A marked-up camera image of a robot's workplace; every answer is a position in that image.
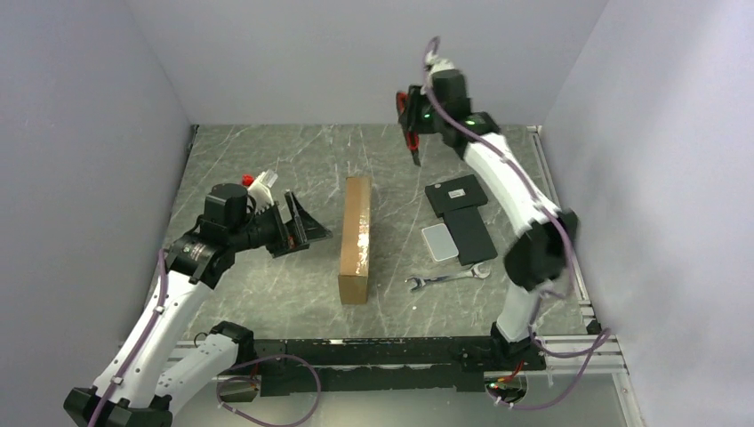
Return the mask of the red utility knife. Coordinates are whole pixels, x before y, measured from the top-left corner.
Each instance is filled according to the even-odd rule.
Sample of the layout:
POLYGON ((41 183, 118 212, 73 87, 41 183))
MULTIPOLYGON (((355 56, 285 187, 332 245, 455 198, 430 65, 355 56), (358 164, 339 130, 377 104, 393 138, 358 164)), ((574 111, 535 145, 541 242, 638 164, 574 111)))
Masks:
POLYGON ((405 138, 405 145, 412 157, 413 164, 421 166, 419 156, 420 139, 414 131, 414 113, 410 109, 410 96, 407 92, 398 91, 395 98, 397 119, 405 138))

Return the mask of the brown cardboard express box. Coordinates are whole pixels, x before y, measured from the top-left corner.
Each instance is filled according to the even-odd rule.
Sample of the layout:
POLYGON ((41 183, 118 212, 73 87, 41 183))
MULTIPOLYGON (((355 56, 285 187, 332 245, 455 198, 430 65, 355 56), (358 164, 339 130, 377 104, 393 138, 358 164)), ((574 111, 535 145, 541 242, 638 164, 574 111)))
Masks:
POLYGON ((347 178, 338 275, 339 295, 343 305, 366 304, 368 300, 371 195, 370 177, 347 178))

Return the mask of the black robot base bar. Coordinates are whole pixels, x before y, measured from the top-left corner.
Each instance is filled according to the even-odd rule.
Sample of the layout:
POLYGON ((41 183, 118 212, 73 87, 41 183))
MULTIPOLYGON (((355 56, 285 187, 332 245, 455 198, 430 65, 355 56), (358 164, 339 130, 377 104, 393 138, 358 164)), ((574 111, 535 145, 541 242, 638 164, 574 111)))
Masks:
POLYGON ((264 397, 315 391, 454 389, 481 392, 514 371, 542 371, 528 343, 492 336, 258 339, 241 347, 234 373, 255 373, 264 397))

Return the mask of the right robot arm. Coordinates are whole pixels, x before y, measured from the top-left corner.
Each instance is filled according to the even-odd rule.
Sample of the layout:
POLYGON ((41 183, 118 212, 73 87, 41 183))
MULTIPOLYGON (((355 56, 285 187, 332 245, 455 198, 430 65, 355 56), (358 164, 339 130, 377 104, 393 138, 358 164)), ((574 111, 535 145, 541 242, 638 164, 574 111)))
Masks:
POLYGON ((517 236, 503 257, 511 284, 493 325, 501 338, 489 348, 497 367, 511 369, 525 355, 543 296, 555 292, 551 285, 563 272, 574 271, 579 219, 538 189, 492 117, 473 110, 460 70, 433 72, 429 83, 409 85, 395 95, 397 121, 413 162, 420 163, 420 135, 440 135, 491 190, 517 236))

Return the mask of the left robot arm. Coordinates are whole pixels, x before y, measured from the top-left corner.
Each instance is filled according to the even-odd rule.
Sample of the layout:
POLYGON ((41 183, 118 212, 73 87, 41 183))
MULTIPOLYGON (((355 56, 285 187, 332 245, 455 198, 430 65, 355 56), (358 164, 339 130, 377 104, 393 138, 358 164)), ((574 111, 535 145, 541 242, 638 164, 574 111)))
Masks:
POLYGON ((285 202, 289 221, 262 181, 213 186, 194 227, 159 251, 156 289, 119 352, 92 386, 66 397, 64 410, 76 425, 169 426, 215 376, 253 366, 253 332, 231 322, 216 325, 177 364, 165 364, 237 254, 265 248, 277 258, 332 236, 291 191, 285 202))

